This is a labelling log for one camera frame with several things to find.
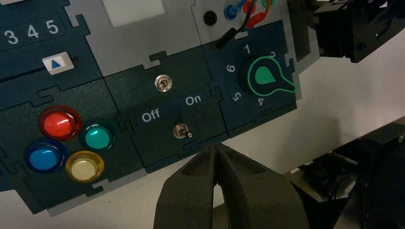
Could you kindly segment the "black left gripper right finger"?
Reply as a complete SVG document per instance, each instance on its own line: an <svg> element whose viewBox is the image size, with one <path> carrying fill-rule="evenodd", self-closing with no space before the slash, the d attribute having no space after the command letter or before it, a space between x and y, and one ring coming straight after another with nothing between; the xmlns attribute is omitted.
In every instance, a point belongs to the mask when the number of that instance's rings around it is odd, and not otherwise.
<svg viewBox="0 0 405 229"><path fill-rule="evenodd" d="M217 178L230 229L308 229L303 202L283 175L218 144Z"/></svg>

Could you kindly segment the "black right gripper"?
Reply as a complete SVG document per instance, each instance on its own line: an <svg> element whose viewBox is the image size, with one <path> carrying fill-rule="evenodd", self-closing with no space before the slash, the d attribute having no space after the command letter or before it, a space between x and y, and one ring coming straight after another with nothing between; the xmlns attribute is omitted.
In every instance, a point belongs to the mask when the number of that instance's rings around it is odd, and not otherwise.
<svg viewBox="0 0 405 229"><path fill-rule="evenodd" d="M405 28L405 2L331 0L313 20L321 57L358 63Z"/></svg>

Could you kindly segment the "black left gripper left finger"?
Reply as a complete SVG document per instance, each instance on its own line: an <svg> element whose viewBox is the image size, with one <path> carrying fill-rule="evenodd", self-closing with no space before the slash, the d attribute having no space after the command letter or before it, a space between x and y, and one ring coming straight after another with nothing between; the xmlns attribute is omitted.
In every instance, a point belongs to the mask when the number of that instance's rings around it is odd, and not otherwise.
<svg viewBox="0 0 405 229"><path fill-rule="evenodd" d="M157 201L155 229L210 229L213 226L213 188L229 193L225 173L226 145L211 145L171 175Z"/></svg>

